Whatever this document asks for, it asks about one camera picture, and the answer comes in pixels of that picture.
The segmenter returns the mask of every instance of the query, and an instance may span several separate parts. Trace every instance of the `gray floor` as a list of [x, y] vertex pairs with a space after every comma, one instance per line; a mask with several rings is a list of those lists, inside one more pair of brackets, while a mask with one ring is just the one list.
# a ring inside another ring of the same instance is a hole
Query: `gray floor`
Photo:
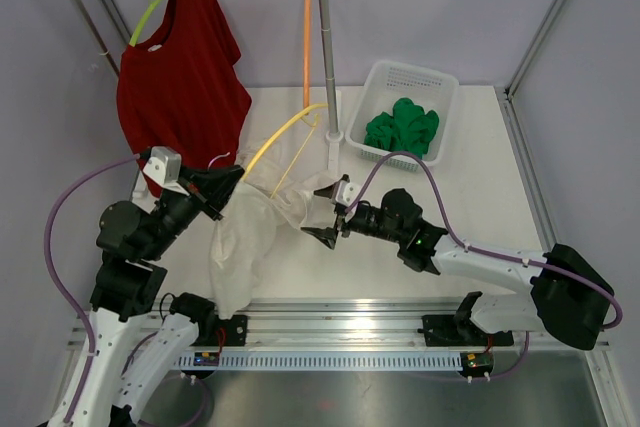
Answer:
[[[499, 354], [499, 367], [515, 355]], [[207, 380], [214, 408], [199, 427], [406, 427], [606, 425], [587, 366], [577, 353], [539, 353], [513, 377], [466, 385], [420, 373], [219, 372]], [[159, 427], [185, 422], [199, 390], [162, 385], [143, 418]]]

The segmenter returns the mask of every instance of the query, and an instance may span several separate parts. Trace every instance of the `laundry basket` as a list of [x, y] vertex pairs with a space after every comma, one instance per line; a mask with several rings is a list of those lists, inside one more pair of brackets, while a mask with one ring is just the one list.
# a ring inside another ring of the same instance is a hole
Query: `laundry basket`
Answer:
[[[425, 113], [435, 110], [440, 117], [436, 136], [423, 157], [427, 166], [436, 165], [442, 158], [452, 120], [457, 115], [458, 85], [455, 77], [435, 70], [387, 60], [376, 62], [349, 122], [347, 142], [359, 149], [363, 158], [377, 162], [389, 152], [364, 145], [367, 124], [382, 112], [392, 114], [393, 104], [402, 97], [409, 97], [421, 105]], [[418, 169], [416, 161], [404, 156], [393, 157], [385, 163], [412, 172]]]

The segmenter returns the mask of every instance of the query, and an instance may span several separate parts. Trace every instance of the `clothes hanger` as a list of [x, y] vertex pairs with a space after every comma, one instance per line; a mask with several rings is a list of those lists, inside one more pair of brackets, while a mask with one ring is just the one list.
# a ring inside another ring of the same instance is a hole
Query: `clothes hanger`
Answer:
[[147, 23], [147, 20], [149, 20], [149, 17], [151, 17], [151, 13], [162, 1], [163, 0], [152, 0], [151, 3], [149, 4], [149, 7], [147, 7], [147, 10], [145, 10], [144, 14], [142, 14], [142, 18], [138, 22], [138, 25], [136, 25], [136, 28], [133, 31], [133, 35], [131, 36], [131, 40], [129, 41], [129, 45], [131, 47], [135, 47], [135, 45], [138, 43], [138, 38], [140, 37], [140, 34], [142, 33], [142, 29]]

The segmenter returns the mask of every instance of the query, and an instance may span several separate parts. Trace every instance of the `red shirt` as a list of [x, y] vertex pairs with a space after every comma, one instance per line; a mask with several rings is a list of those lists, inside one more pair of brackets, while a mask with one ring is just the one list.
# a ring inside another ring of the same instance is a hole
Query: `red shirt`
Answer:
[[[233, 69], [238, 59], [217, 0], [169, 0], [160, 28], [122, 54], [118, 116], [131, 150], [168, 146], [197, 169], [230, 152], [215, 165], [233, 165], [251, 105]], [[159, 196], [159, 186], [147, 183]]]

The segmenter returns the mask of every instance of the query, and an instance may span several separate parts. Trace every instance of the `white cloth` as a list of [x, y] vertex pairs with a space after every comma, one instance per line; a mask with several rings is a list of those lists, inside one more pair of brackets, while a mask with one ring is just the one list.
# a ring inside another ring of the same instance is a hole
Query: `white cloth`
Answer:
[[[237, 162], [246, 168], [256, 151], [248, 148], [239, 152]], [[232, 317], [251, 302], [253, 287], [261, 279], [259, 261], [273, 245], [279, 226], [299, 229], [333, 222], [331, 204], [313, 195], [315, 189], [335, 182], [326, 172], [304, 183], [287, 178], [270, 198], [284, 173], [275, 156], [274, 145], [245, 181], [238, 183], [222, 210], [224, 218], [214, 222], [209, 270], [213, 298], [222, 319]]]

